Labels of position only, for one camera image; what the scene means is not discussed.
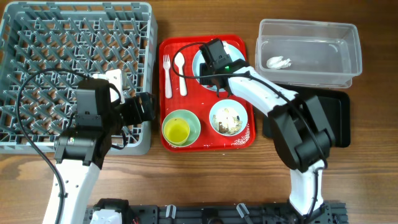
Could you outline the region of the food scraps and rice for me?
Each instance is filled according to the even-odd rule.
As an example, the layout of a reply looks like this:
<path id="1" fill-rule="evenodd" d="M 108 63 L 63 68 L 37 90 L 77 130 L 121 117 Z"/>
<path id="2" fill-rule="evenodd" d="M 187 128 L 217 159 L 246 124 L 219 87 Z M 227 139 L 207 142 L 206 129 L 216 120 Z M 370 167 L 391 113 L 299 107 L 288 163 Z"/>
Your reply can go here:
<path id="1" fill-rule="evenodd" d="M 236 134 L 242 128 L 242 123 L 233 108 L 221 108 L 213 115 L 213 125 L 221 134 Z"/>

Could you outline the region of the yellow plastic cup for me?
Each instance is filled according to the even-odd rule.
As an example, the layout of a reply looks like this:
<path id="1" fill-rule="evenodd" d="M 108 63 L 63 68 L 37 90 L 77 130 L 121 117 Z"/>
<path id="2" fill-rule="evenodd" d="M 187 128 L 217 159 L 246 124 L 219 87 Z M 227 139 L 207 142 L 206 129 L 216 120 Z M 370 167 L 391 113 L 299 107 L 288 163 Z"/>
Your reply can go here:
<path id="1" fill-rule="evenodd" d="M 179 146 L 187 141 L 190 135 L 190 126 L 185 119 L 171 118 L 164 123 L 162 132 L 169 143 Z"/>

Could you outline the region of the white napkin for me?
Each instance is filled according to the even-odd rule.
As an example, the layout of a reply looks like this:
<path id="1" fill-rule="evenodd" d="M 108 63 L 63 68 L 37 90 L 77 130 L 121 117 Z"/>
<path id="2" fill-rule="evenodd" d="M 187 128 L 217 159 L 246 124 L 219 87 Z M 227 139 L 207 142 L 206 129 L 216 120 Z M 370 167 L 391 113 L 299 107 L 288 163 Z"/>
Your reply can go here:
<path id="1" fill-rule="evenodd" d="M 278 56 L 278 57 L 272 57 L 266 62 L 266 66 L 269 69 L 282 69 L 282 68 L 288 68 L 292 65 L 291 59 L 285 59 L 283 56 Z"/>

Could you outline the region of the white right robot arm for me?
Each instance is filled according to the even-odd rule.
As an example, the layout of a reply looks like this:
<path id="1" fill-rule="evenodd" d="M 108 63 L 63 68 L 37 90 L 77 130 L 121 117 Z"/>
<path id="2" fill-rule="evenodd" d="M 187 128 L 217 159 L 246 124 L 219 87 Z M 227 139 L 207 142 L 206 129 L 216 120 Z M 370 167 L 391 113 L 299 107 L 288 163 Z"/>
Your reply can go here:
<path id="1" fill-rule="evenodd" d="M 290 169 L 289 203 L 301 217 L 311 219 L 323 204 L 322 172 L 335 145 L 318 97 L 282 88 L 241 59 L 218 71 L 202 63 L 198 77 L 206 85 L 246 100 L 269 118 L 276 152 Z"/>

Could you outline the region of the light blue bowl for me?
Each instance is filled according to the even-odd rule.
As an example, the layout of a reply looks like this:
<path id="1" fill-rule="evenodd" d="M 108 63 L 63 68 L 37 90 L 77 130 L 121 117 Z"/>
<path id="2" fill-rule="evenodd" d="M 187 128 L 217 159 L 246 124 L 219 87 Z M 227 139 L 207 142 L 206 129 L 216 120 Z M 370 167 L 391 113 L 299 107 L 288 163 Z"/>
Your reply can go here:
<path id="1" fill-rule="evenodd" d="M 233 134 L 233 135 L 221 134 L 221 133 L 219 133 L 219 132 L 215 129 L 215 127 L 214 127 L 214 125 L 213 125 L 213 115 L 216 114 L 216 112 L 217 112 L 219 109 L 221 109 L 221 108 L 233 108 L 233 109 L 235 109 L 236 112 L 238 113 L 239 118 L 240 118 L 240 120 L 241 120 L 243 123 L 242 123 L 242 128 L 241 128 L 241 129 L 239 130 L 239 132 L 237 132 L 236 134 Z M 215 103 L 215 104 L 212 106 L 212 108 L 211 108 L 211 110 L 210 110 L 210 113 L 209 113 L 209 121 L 210 121 L 211 127 L 212 127 L 218 134 L 220 134 L 220 135 L 222 135 L 222 136 L 227 136 L 227 137 L 236 136 L 236 135 L 238 135 L 239 133 L 241 133 L 241 132 L 243 131 L 243 129 L 246 127 L 246 125 L 248 124 L 248 113 L 246 112 L 245 107 L 244 107 L 241 103 L 239 103 L 238 101 L 236 101 L 236 100 L 220 100 L 219 102 Z"/>

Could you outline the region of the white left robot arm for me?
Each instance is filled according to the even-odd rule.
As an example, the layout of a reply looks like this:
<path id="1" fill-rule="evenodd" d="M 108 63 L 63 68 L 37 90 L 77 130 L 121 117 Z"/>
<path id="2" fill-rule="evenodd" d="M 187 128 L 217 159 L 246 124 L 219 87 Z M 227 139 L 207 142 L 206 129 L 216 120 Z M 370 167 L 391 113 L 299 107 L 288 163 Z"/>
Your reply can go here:
<path id="1" fill-rule="evenodd" d="M 86 79 L 76 89 L 75 126 L 55 141 L 55 179 L 44 223 L 82 223 L 105 155 L 113 147 L 112 136 L 123 127 L 152 121 L 156 97 L 143 92 L 122 101 L 111 101 L 115 86 L 103 79 Z"/>

